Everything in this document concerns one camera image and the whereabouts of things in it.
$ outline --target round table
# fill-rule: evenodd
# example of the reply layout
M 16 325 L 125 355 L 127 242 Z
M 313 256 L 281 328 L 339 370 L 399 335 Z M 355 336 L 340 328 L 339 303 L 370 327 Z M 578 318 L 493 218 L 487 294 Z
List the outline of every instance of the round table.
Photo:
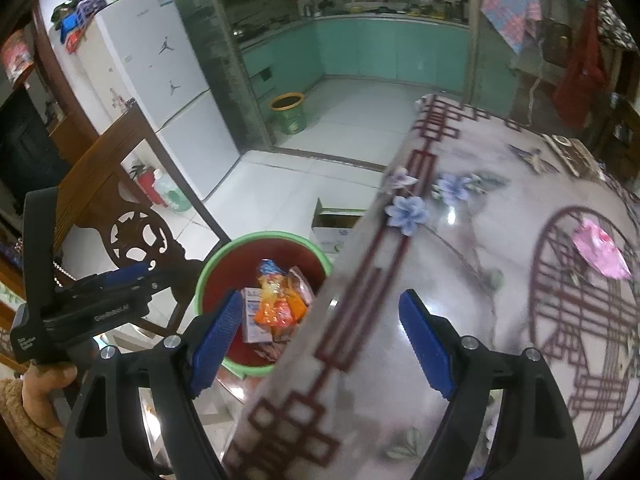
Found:
M 399 322 L 408 288 L 460 335 L 501 352 L 542 352 L 588 480 L 636 424 L 640 266 L 631 197 L 567 139 L 440 96 L 422 105 L 388 174 L 403 166 L 415 177 L 392 193 L 422 197 L 426 224 L 412 236 L 389 226 L 394 198 L 381 190 L 299 335 L 248 400 L 225 453 L 232 476 L 411 478 L 447 402 L 430 388 Z M 578 254 L 572 236 L 587 220 L 612 237 L 632 279 L 605 278 Z M 486 462 L 497 405 L 471 468 Z

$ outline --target blue flower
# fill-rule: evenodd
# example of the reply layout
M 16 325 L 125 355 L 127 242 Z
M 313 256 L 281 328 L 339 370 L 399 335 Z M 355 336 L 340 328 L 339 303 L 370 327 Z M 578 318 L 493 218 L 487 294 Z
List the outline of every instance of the blue flower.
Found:
M 383 191 L 389 195 L 394 193 L 394 190 L 404 189 L 407 186 L 412 186 L 418 182 L 418 179 L 409 175 L 407 168 L 398 166 L 392 174 L 386 179 L 382 187 Z
M 460 201 L 469 200 L 468 186 L 472 182 L 473 179 L 469 176 L 444 173 L 433 185 L 433 195 L 453 207 Z
M 388 226 L 399 227 L 404 236 L 412 236 L 419 224 L 425 224 L 429 218 L 424 200 L 419 196 L 396 196 L 393 205 L 385 207 L 389 215 Z

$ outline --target patterned cloth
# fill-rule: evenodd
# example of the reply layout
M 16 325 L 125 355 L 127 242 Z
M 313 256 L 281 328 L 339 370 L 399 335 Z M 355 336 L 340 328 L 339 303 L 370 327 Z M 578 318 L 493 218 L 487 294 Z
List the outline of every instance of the patterned cloth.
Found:
M 535 37 L 534 22 L 542 20 L 540 0 L 484 0 L 482 12 L 516 54 L 525 33 Z
M 598 0 L 598 35 L 622 50 L 638 50 L 636 42 L 609 0 Z

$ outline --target trash bin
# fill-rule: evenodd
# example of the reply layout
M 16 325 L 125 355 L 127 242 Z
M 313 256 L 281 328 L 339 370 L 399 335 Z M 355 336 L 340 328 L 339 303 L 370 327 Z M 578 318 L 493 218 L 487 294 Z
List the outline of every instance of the trash bin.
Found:
M 306 238 L 280 231 L 251 233 L 228 243 L 207 262 L 196 286 L 198 314 L 211 312 L 230 289 L 258 287 L 258 266 L 273 260 L 282 270 L 297 266 L 309 285 L 318 292 L 331 272 L 331 262 Z M 239 377 L 263 377 L 273 364 L 263 359 L 242 341 L 242 327 L 231 342 L 223 366 Z
M 298 92 L 282 94 L 271 101 L 271 110 L 284 134 L 295 135 L 306 128 L 306 115 L 302 105 L 304 101 L 305 96 Z

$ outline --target cardboard box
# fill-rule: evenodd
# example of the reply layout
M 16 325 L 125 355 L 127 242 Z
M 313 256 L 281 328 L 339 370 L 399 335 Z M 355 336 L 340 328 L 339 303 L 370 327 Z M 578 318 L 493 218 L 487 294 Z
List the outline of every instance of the cardboard box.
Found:
M 273 341 L 271 330 L 265 330 L 254 321 L 254 315 L 260 307 L 261 288 L 247 287 L 242 290 L 244 297 L 244 315 L 242 316 L 242 341 L 245 343 L 270 343 Z
M 354 226 L 366 213 L 363 209 L 336 209 L 323 207 L 318 199 L 311 231 L 326 254 L 338 254 Z

